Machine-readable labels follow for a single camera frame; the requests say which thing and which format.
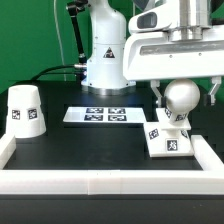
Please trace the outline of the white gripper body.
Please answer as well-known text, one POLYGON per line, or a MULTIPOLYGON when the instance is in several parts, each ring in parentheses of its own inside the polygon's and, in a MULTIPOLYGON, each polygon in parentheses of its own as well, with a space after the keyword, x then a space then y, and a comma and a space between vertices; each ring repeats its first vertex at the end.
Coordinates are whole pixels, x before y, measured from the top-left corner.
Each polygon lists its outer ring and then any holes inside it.
POLYGON ((224 76, 224 30, 179 42, 165 32, 133 34, 124 48, 123 75, 133 81, 224 76))

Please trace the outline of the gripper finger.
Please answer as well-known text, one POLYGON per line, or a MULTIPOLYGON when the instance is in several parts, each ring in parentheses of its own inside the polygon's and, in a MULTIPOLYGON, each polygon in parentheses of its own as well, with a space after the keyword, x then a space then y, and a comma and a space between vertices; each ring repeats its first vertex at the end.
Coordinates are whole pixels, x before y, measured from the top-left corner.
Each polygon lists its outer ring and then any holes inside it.
POLYGON ((222 84, 222 77, 215 76, 211 78, 211 88, 207 94, 204 95, 204 104, 206 106, 214 106, 216 103, 216 93, 222 84))
POLYGON ((160 82, 158 80, 151 80, 150 87, 157 98, 158 107, 165 108, 166 107, 166 98, 159 91, 160 82))

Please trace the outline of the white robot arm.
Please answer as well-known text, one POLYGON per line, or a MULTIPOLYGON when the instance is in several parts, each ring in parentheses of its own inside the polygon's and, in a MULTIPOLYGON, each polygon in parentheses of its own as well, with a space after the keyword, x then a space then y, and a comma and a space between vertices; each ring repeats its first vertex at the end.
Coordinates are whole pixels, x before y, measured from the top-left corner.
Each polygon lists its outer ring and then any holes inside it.
POLYGON ((148 80, 162 101, 162 80, 209 77, 206 102, 214 104, 224 78, 224 24, 211 22, 212 0, 133 1, 142 12, 126 20, 108 0, 88 0, 92 55, 83 87, 117 94, 148 80))

